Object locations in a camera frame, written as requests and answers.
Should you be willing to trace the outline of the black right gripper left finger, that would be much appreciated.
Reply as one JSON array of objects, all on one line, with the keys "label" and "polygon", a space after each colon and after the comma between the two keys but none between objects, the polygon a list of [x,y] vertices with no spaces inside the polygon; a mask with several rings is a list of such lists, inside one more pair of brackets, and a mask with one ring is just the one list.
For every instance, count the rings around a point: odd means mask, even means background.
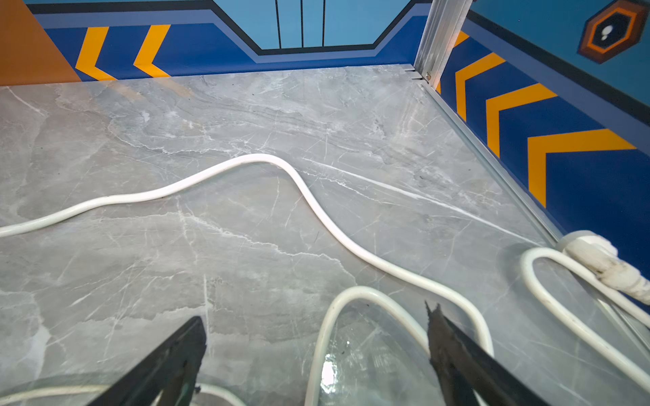
[{"label": "black right gripper left finger", "polygon": [[202,319],[193,316],[90,404],[188,405],[206,348]]}]

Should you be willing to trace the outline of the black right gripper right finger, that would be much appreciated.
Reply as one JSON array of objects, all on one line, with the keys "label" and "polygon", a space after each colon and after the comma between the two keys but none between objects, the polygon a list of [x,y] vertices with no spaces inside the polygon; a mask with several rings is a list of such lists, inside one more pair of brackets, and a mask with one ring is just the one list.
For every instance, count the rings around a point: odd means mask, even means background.
[{"label": "black right gripper right finger", "polygon": [[451,322],[438,306],[427,309],[430,364],[447,405],[545,405]]}]

